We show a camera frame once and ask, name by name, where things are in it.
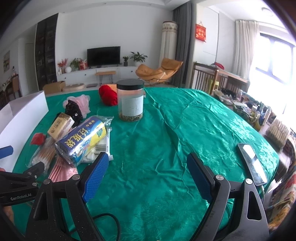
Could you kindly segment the red plastic packet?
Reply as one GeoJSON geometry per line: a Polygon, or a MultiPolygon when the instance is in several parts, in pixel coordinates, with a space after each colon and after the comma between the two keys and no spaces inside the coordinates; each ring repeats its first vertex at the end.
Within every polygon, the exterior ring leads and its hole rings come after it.
{"type": "Polygon", "coordinates": [[[30,145],[41,146],[46,140],[46,135],[43,133],[35,133],[31,139],[30,145]]]}

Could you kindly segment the cotton swab bag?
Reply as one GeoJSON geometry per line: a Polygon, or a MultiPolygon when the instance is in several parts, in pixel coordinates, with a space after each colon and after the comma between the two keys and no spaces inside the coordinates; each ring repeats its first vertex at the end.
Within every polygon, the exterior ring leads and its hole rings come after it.
{"type": "Polygon", "coordinates": [[[42,162],[44,164],[43,174],[46,175],[55,155],[55,140],[52,137],[48,137],[46,138],[44,144],[37,148],[36,152],[29,161],[28,167],[32,167],[35,164],[42,162]]]}

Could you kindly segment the pink paper pack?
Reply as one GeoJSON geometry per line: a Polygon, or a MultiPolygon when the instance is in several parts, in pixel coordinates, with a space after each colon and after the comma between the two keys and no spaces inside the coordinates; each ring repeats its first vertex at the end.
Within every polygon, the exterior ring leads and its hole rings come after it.
{"type": "Polygon", "coordinates": [[[49,179],[51,179],[52,182],[67,181],[76,174],[78,174],[77,168],[72,167],[60,156],[58,156],[55,165],[49,174],[49,179]]]}

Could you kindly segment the beige tissue pack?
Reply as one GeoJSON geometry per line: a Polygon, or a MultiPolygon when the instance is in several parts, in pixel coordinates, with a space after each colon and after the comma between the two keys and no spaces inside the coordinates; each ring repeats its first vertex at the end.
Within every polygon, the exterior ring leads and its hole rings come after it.
{"type": "Polygon", "coordinates": [[[58,141],[69,132],[73,124],[74,120],[71,116],[65,113],[60,113],[48,129],[47,133],[54,140],[58,141]]]}

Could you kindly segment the blue yellow trash bag roll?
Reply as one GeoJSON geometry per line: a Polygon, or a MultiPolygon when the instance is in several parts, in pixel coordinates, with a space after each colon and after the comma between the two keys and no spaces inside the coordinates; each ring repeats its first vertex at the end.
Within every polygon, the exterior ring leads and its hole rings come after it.
{"type": "Polygon", "coordinates": [[[69,165],[78,166],[106,135],[113,116],[93,115],[55,142],[58,155],[69,165]]]}

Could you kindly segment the black fuzzy scrunchie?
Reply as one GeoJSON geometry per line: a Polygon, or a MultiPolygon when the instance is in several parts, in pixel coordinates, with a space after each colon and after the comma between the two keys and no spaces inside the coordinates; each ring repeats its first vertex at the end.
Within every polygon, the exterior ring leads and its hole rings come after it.
{"type": "Polygon", "coordinates": [[[74,120],[74,124],[72,125],[72,128],[75,128],[76,126],[78,126],[83,120],[83,116],[79,108],[79,105],[73,100],[68,100],[68,103],[66,104],[66,107],[65,107],[65,113],[71,116],[71,118],[74,120]]]}

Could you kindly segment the pink mesh bath sponge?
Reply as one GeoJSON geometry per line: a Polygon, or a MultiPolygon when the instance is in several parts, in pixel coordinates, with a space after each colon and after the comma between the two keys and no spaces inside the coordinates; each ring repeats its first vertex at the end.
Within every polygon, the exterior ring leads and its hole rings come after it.
{"type": "Polygon", "coordinates": [[[74,96],[67,97],[67,99],[63,101],[63,108],[66,108],[66,105],[68,104],[69,100],[74,101],[78,104],[79,109],[81,110],[81,113],[82,113],[82,117],[86,118],[88,113],[90,113],[90,108],[89,108],[90,96],[83,94],[78,97],[74,97],[74,96]]]}

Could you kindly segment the white cardboard box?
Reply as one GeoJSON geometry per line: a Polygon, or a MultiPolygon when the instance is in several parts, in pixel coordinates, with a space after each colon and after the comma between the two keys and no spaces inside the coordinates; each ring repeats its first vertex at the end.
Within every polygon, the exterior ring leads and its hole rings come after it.
{"type": "Polygon", "coordinates": [[[10,156],[1,159],[1,168],[13,171],[25,143],[48,111],[43,91],[12,100],[1,109],[1,147],[13,148],[10,156]]]}

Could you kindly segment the black smartphone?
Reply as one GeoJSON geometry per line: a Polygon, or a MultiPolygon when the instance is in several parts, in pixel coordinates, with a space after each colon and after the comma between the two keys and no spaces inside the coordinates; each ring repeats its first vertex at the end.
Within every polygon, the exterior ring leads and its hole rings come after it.
{"type": "Polygon", "coordinates": [[[248,168],[254,185],[263,186],[267,184],[267,176],[252,146],[249,144],[238,143],[237,147],[248,168]]]}

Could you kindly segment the brown cardboard box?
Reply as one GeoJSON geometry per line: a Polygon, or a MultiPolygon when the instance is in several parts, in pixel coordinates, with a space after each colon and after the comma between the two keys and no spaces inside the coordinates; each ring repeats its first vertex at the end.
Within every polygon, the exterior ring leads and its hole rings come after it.
{"type": "Polygon", "coordinates": [[[43,90],[44,90],[45,95],[55,94],[55,93],[62,92],[62,90],[65,86],[66,86],[65,81],[58,81],[58,82],[46,84],[43,87],[43,90]]]}

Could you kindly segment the dark display shelf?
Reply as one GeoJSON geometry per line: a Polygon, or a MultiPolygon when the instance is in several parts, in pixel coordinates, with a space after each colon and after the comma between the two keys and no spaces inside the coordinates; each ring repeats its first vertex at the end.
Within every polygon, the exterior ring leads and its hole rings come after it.
{"type": "Polygon", "coordinates": [[[35,36],[35,68],[39,90],[57,81],[55,40],[58,14],[37,23],[35,36]]]}

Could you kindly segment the small wooden bench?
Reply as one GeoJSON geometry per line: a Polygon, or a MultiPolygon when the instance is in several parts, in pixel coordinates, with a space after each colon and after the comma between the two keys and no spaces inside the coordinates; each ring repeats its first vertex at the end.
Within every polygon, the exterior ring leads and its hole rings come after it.
{"type": "Polygon", "coordinates": [[[102,72],[96,72],[95,76],[99,78],[99,84],[103,84],[103,78],[107,76],[109,78],[109,83],[113,84],[113,76],[116,75],[116,71],[102,71],[102,72]]]}

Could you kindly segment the black television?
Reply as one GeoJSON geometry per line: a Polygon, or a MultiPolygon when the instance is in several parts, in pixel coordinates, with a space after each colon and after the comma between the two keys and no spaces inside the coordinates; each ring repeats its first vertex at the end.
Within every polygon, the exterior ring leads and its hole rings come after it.
{"type": "Polygon", "coordinates": [[[120,46],[87,49],[89,67],[119,65],[120,46]]]}

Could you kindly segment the green potted plant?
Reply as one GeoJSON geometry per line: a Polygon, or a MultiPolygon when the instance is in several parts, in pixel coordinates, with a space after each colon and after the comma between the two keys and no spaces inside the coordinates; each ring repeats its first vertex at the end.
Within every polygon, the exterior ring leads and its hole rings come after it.
{"type": "Polygon", "coordinates": [[[130,58],[135,63],[135,66],[138,67],[141,64],[145,63],[145,60],[147,59],[147,55],[140,54],[139,52],[131,52],[131,57],[130,58]]]}

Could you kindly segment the red wall hanging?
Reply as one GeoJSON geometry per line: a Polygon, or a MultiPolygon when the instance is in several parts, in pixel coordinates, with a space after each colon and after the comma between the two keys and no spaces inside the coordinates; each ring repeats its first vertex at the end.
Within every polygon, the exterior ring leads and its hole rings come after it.
{"type": "Polygon", "coordinates": [[[195,38],[199,41],[206,42],[206,28],[203,26],[202,22],[196,24],[195,38]]]}

